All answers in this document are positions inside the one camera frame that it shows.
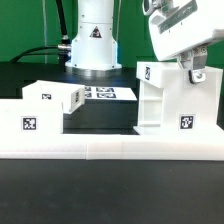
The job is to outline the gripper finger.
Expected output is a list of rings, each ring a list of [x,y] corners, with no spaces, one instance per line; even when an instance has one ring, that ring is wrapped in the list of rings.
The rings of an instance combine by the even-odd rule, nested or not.
[[[192,69],[192,51],[185,51],[178,55],[177,62],[182,69]]]
[[[198,84],[205,81],[206,60],[207,60],[206,46],[199,46],[190,51],[189,80],[192,84]]]

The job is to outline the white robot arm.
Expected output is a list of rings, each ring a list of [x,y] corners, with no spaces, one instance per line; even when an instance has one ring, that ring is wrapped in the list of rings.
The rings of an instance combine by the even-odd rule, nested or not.
[[[112,36],[114,0],[78,0],[78,33],[71,42],[70,68],[120,67]],[[207,47],[224,40],[224,0],[142,0],[156,58],[175,59],[190,81],[205,80]]]

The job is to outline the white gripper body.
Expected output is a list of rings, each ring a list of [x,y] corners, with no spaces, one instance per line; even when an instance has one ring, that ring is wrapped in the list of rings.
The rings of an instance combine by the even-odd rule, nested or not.
[[[143,0],[159,61],[224,40],[224,0]]]

